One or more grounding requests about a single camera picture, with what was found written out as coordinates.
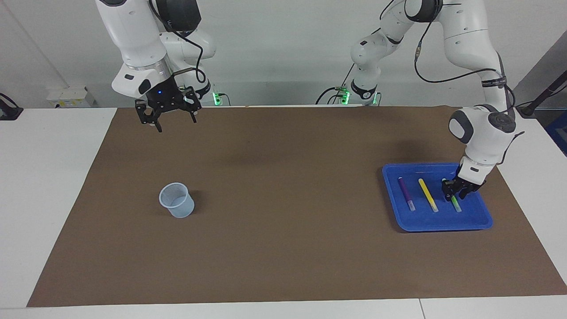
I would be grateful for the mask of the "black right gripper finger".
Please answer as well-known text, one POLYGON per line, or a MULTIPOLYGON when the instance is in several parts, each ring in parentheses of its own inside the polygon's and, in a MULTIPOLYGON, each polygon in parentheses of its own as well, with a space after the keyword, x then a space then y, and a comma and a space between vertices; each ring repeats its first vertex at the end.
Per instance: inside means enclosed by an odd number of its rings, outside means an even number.
POLYGON ((197 123, 197 113, 202 106, 194 87, 178 87, 178 91, 180 97, 177 109, 189 113, 193 123, 197 123))
POLYGON ((135 109, 142 124, 154 125, 158 132, 162 133, 163 129, 159 123, 159 117, 162 113, 162 105, 160 103, 135 100, 135 109))

